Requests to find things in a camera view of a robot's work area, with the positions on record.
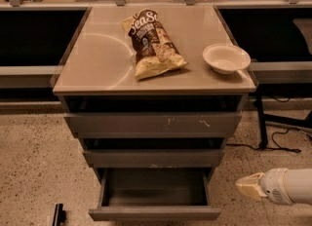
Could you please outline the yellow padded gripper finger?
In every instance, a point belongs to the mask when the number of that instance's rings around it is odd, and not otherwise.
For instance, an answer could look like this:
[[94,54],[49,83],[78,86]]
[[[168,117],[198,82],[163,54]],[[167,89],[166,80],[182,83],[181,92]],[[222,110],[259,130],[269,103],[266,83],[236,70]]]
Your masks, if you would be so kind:
[[238,179],[235,182],[235,185],[241,194],[256,201],[260,201],[262,198],[267,197],[260,186],[260,179],[263,176],[263,172],[258,172]]

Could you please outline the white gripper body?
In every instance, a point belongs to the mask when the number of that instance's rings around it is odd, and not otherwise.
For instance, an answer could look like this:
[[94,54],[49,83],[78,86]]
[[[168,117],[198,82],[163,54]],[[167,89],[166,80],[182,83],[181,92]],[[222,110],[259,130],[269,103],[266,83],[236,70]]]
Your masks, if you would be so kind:
[[268,200],[277,205],[291,206],[293,201],[286,190],[284,179],[287,169],[271,169],[259,180],[259,185]]

